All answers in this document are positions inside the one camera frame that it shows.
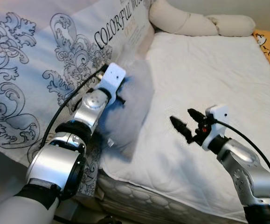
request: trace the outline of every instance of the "pillow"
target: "pillow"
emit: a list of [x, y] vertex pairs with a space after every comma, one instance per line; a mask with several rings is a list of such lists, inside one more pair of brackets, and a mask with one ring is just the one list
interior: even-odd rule
[[218, 35], [215, 25], [201, 14], [181, 11], [166, 0], [157, 0], [149, 11], [149, 20], [171, 34], [189, 36]]
[[255, 22], [245, 15], [208, 15], [222, 36], [250, 36]]
[[102, 149], [118, 150], [131, 159], [152, 101], [152, 77], [144, 57], [132, 53], [127, 47], [123, 48], [116, 63], [126, 70], [125, 82], [118, 90], [125, 103], [123, 105], [116, 99], [105, 108], [97, 131], [104, 138]]

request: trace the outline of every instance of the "black band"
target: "black band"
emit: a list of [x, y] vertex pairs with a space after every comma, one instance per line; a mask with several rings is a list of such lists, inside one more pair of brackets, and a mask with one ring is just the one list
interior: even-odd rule
[[86, 145], [88, 144], [92, 134], [91, 129], [86, 124], [76, 120], [70, 120], [66, 123], [60, 124], [55, 129], [55, 132], [68, 132], [75, 134], [82, 139]]
[[108, 97], [108, 102], [110, 101], [110, 99], [112, 98], [112, 96], [111, 96], [111, 94], [109, 93], [109, 91], [108, 90], [106, 90], [105, 88], [99, 88], [99, 90], [100, 91], [103, 91], [104, 92], [104, 94], [106, 94], [107, 95], [107, 97]]
[[223, 148], [225, 143], [229, 141], [226, 137], [216, 136], [208, 145], [208, 149], [212, 151], [214, 154], [218, 155], [220, 150]]
[[80, 154], [70, 171], [63, 193], [60, 194], [60, 200], [67, 200], [77, 193], [84, 174], [85, 162], [85, 158]]
[[253, 205], [243, 209], [249, 224], [270, 224], [270, 205]]
[[35, 184], [27, 184], [16, 194], [18, 197], [26, 197], [41, 203], [47, 210], [52, 206], [57, 198], [58, 192], [55, 189], [48, 189]]

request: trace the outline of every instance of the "white bolster pillow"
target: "white bolster pillow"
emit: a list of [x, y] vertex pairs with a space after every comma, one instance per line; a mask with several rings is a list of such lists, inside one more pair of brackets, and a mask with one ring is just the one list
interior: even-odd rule
[[245, 15], [208, 15], [222, 36], [250, 36], [254, 32], [255, 22]]
[[156, 27], [171, 34], [189, 36], [218, 35], [215, 25], [205, 16], [184, 12], [166, 0], [157, 0], [149, 11], [149, 20]]

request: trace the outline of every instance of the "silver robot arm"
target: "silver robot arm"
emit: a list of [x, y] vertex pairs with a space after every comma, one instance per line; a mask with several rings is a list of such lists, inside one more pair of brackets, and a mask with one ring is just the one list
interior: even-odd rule
[[101, 82], [87, 92], [70, 120], [30, 164], [27, 184], [0, 205], [0, 224], [49, 224], [61, 200], [76, 194], [85, 165], [86, 145], [106, 106], [116, 99], [125, 71], [114, 63]]
[[217, 155], [217, 160], [233, 180], [247, 221], [250, 224], [270, 224], [270, 172], [260, 164], [256, 153], [238, 141], [225, 137], [226, 127], [214, 122], [228, 122], [228, 107], [215, 105], [206, 110], [205, 116], [194, 109], [188, 112], [198, 122], [196, 135], [192, 136], [186, 124], [179, 119], [170, 117], [174, 128], [189, 144], [196, 142], [204, 150]]

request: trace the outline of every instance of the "gray cushion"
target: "gray cushion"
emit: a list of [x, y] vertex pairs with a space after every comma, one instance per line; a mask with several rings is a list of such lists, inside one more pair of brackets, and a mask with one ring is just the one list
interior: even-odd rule
[[[123, 105], [116, 100], [108, 106], [97, 130], [104, 137], [103, 149], [119, 150], [123, 156], [131, 159], [152, 101], [152, 77], [147, 61], [127, 49], [123, 50], [117, 64], [126, 70], [125, 82], [118, 90], [118, 95], [126, 102]], [[108, 139], [114, 142], [113, 146], [110, 147]]]

